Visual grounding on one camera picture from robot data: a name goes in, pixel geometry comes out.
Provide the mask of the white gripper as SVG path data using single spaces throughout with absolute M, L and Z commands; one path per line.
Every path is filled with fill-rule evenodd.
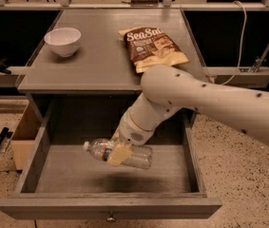
M 127 111 L 113 134 L 113 139 L 121 142 L 113 148 L 107 162 L 114 166 L 120 165 L 132 155 L 132 144 L 144 145 L 153 136 L 154 132 L 155 130 L 144 130 L 137 126 Z

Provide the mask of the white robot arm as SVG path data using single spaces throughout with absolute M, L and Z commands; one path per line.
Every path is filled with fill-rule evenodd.
M 132 145 L 145 144 L 162 122 L 182 108 L 197 111 L 269 145 L 269 92 L 200 81 L 172 66 L 157 65 L 141 78 L 142 93 L 125 112 L 113 135 L 117 145 L 107 157 L 119 165 Z

